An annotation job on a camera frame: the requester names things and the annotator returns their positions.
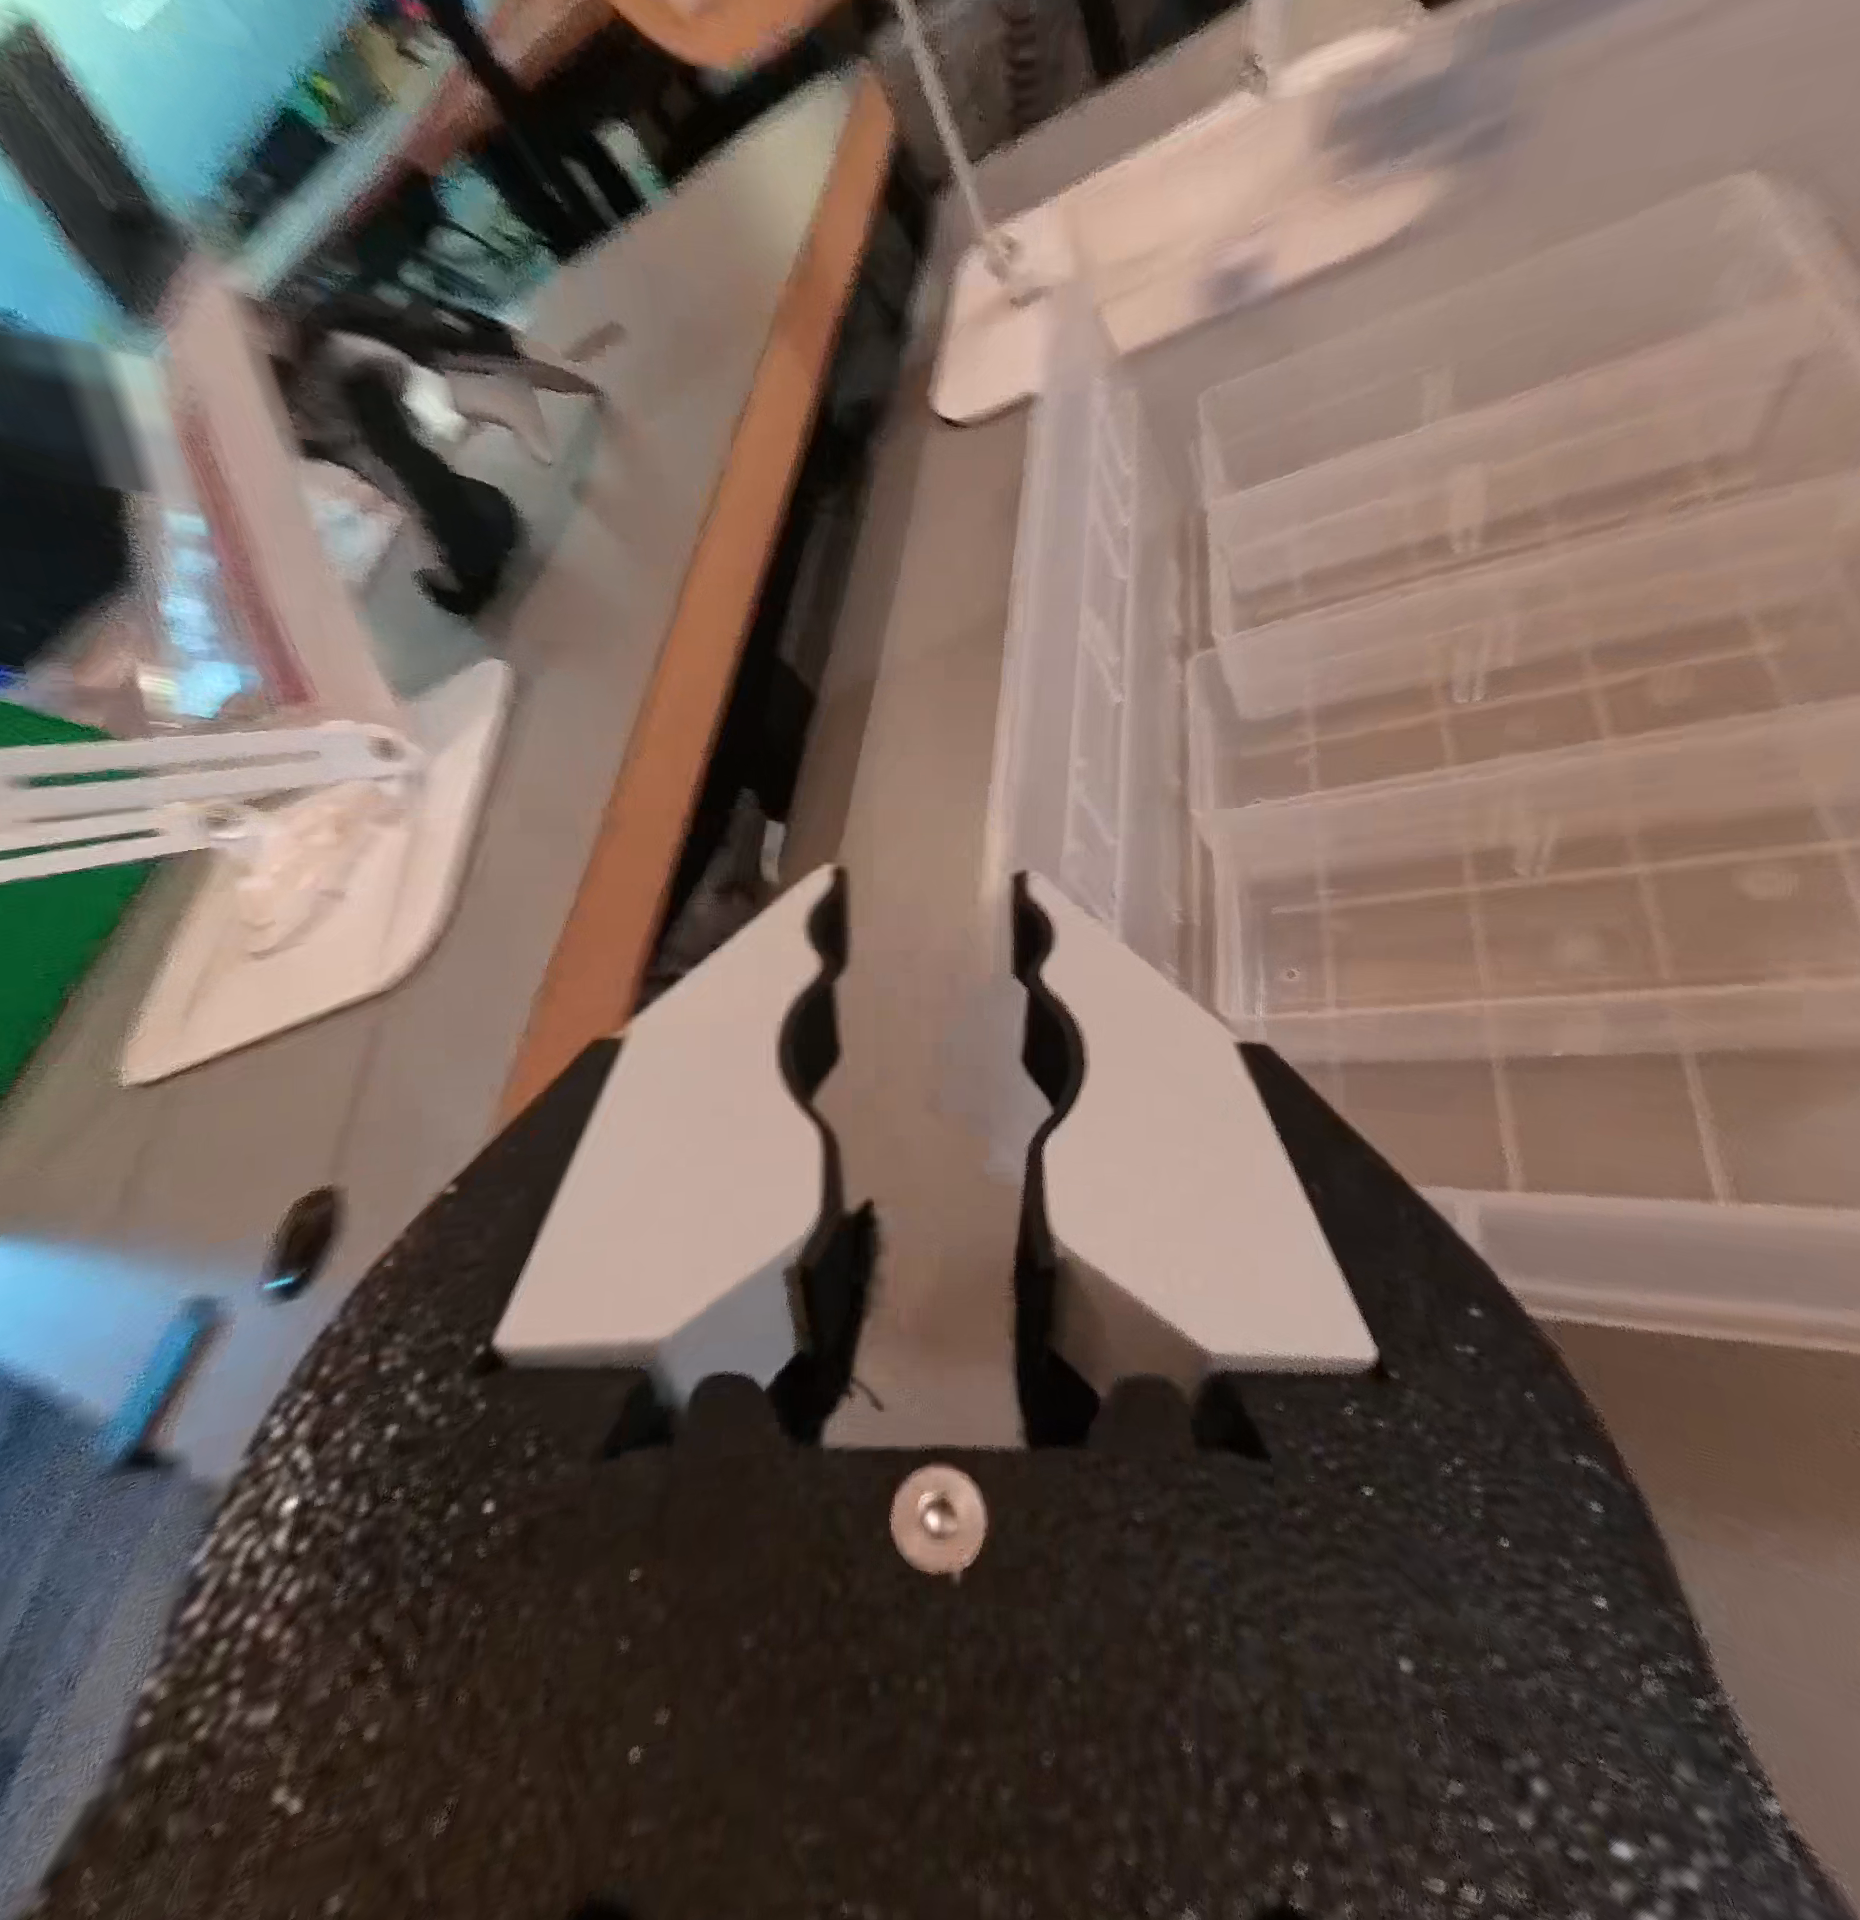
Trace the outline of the small black object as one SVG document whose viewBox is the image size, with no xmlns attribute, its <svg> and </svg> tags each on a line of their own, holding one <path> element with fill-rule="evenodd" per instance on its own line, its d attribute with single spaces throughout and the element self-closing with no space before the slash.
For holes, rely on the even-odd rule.
<svg viewBox="0 0 1860 1920">
<path fill-rule="evenodd" d="M 261 1295 L 288 1304 L 314 1286 L 331 1256 L 343 1224 L 343 1193 L 312 1189 L 293 1200 L 271 1231 L 261 1265 Z"/>
</svg>

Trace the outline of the white stand base with arm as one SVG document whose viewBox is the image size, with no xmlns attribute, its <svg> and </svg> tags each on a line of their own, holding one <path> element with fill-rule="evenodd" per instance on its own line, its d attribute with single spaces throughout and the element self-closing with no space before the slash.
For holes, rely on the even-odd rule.
<svg viewBox="0 0 1860 1920">
<path fill-rule="evenodd" d="M 0 887 L 204 864 L 120 1083 L 167 1083 L 414 973 L 461 887 L 510 695 L 510 666 L 479 659 L 393 723 L 0 749 Z"/>
</svg>

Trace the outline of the blue object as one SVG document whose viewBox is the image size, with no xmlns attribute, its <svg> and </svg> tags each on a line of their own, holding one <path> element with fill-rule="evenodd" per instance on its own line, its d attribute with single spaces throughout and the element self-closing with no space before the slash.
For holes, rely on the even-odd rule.
<svg viewBox="0 0 1860 1920">
<path fill-rule="evenodd" d="M 175 1308 L 111 1418 L 99 1428 L 96 1463 L 103 1473 L 136 1472 L 157 1460 L 157 1436 L 221 1328 L 218 1300 L 191 1296 Z"/>
</svg>

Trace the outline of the long transparent plastic drawer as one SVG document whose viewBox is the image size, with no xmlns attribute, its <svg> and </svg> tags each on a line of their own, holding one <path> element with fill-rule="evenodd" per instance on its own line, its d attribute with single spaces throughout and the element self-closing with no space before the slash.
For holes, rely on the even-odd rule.
<svg viewBox="0 0 1860 1920">
<path fill-rule="evenodd" d="M 1206 505 L 1215 646 L 1747 491 L 1860 469 L 1860 309 L 1795 296 L 1304 453 Z"/>
<path fill-rule="evenodd" d="M 1199 816 L 1860 697 L 1860 469 L 1228 637 Z"/>
<path fill-rule="evenodd" d="M 1860 1048 L 1860 695 L 1197 818 L 1294 1065 Z"/>
<path fill-rule="evenodd" d="M 1860 312 L 1860 267 L 1800 189 L 1694 187 L 1427 302 L 1313 340 L 1197 404 L 1206 505 L 1760 309 Z"/>
</svg>

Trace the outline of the large clear storage bin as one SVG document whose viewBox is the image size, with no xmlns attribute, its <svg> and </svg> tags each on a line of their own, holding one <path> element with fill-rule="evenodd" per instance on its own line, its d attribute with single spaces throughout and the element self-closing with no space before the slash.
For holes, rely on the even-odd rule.
<svg viewBox="0 0 1860 1920">
<path fill-rule="evenodd" d="M 1045 876 L 1218 1019 L 1186 716 L 1186 674 L 1215 646 L 1197 404 L 1294 337 L 1595 229 L 1568 226 L 1501 210 L 1466 253 L 1392 243 L 1323 290 L 1134 355 L 1056 306 L 1015 530 L 985 895 Z M 1860 1048 L 1287 1062 L 1542 1315 L 1860 1355 Z"/>
</svg>

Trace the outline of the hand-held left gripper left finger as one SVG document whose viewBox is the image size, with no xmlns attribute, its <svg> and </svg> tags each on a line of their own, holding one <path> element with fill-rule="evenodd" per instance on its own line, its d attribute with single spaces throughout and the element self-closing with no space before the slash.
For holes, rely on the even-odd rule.
<svg viewBox="0 0 1860 1920">
<path fill-rule="evenodd" d="M 817 868 L 629 1020 L 493 1329 L 507 1365 L 637 1371 L 670 1407 L 717 1376 L 842 1401 L 873 1265 L 815 1112 L 846 959 L 846 873 Z"/>
</svg>

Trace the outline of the white stand base with pole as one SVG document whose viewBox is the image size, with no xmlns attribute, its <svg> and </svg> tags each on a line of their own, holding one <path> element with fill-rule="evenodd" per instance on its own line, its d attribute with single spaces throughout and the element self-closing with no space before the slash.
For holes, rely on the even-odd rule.
<svg viewBox="0 0 1860 1920">
<path fill-rule="evenodd" d="M 989 210 L 920 10 L 891 10 L 968 236 L 942 302 L 928 400 L 946 426 L 979 426 L 1039 394 L 1056 327 L 1053 310 L 1085 269 L 1056 202 L 1008 222 Z"/>
</svg>

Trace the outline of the white flat plate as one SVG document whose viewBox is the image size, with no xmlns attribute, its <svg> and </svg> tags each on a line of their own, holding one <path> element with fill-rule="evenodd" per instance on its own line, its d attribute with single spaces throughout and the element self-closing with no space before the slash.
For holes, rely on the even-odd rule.
<svg viewBox="0 0 1860 1920">
<path fill-rule="evenodd" d="M 1558 4 L 1156 4 L 1112 153 L 1053 205 L 1055 304 L 1134 355 L 1418 229 Z"/>
</svg>

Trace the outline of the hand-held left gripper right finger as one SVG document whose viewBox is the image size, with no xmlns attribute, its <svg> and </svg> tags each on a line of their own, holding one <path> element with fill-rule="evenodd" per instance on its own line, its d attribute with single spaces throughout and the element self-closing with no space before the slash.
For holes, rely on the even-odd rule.
<svg viewBox="0 0 1860 1920">
<path fill-rule="evenodd" d="M 1156 1379 L 1357 1379 L 1377 1361 L 1245 1052 L 1045 876 L 1010 885 L 1016 1342 L 1090 1397 Z"/>
</svg>

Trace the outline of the wood-edged grey table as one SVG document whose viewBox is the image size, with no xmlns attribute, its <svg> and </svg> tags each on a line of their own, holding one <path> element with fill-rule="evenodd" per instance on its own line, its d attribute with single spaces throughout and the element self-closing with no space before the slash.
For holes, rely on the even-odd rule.
<svg viewBox="0 0 1860 1920">
<path fill-rule="evenodd" d="M 527 571 L 479 626 L 515 695 L 447 931 L 384 995 L 130 1089 L 130 1020 L 209 875 L 167 864 L 3 1102 L 0 1256 L 252 1274 L 293 1200 L 340 1189 L 343 1262 L 372 1262 L 628 1020 L 894 146 L 876 77 L 826 77 L 544 285 L 545 344 L 622 337 L 582 477 L 521 472 Z"/>
</svg>

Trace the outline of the dark cloth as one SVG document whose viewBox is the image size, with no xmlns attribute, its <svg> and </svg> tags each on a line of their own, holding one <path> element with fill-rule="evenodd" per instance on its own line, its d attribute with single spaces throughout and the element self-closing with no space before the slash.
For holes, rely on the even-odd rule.
<svg viewBox="0 0 1860 1920">
<path fill-rule="evenodd" d="M 461 418 L 507 430 L 544 465 L 552 448 L 540 394 L 585 399 L 604 413 L 604 390 L 460 304 L 334 292 L 300 309 L 259 302 L 252 315 L 300 453 L 351 472 L 402 513 L 431 559 L 415 582 L 439 609 L 485 611 L 518 551 L 521 519 L 508 494 L 426 443 L 407 407 L 414 377 L 442 378 Z"/>
</svg>

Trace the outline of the green mat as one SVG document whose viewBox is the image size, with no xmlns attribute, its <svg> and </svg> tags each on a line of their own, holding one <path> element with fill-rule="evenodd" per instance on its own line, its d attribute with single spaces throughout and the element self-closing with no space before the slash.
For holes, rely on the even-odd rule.
<svg viewBox="0 0 1860 1920">
<path fill-rule="evenodd" d="M 0 885 L 0 1106 L 47 1043 L 149 866 Z"/>
</svg>

